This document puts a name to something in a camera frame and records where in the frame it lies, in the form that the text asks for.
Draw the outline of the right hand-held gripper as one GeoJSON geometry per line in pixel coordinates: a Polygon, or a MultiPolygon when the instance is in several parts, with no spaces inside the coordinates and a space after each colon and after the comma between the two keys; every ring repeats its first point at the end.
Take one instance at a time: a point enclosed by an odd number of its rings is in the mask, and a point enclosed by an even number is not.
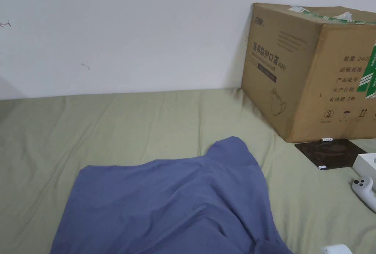
{"type": "Polygon", "coordinates": [[[344,244],[324,246],[320,249],[321,254],[353,254],[344,244]]]}

